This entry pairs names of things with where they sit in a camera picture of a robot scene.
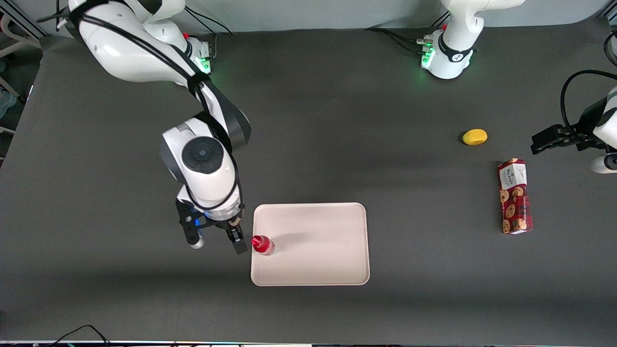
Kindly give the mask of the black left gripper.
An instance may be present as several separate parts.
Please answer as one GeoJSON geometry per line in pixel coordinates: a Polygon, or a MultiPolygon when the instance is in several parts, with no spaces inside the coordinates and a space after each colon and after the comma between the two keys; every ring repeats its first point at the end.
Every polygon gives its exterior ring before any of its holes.
{"type": "Polygon", "coordinates": [[[579,143],[568,127],[554,124],[532,136],[532,154],[538,155],[548,149],[570,147],[572,145],[577,145],[578,151],[584,151],[588,148],[610,151],[610,147],[604,140],[600,140],[598,136],[593,134],[593,130],[596,127],[604,125],[609,119],[609,116],[606,115],[607,99],[608,97],[605,96],[592,106],[586,108],[581,114],[576,124],[576,131],[583,141],[579,143]]]}

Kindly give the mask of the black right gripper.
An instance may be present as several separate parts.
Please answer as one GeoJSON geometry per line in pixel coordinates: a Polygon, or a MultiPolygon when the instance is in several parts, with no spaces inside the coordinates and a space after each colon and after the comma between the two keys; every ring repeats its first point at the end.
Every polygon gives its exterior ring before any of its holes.
{"type": "Polygon", "coordinates": [[[241,219],[244,214],[244,206],[230,207],[228,209],[206,210],[203,212],[204,222],[199,228],[218,227],[226,231],[229,241],[233,242],[233,248],[237,255],[248,251],[248,246],[242,239],[241,219]]]}

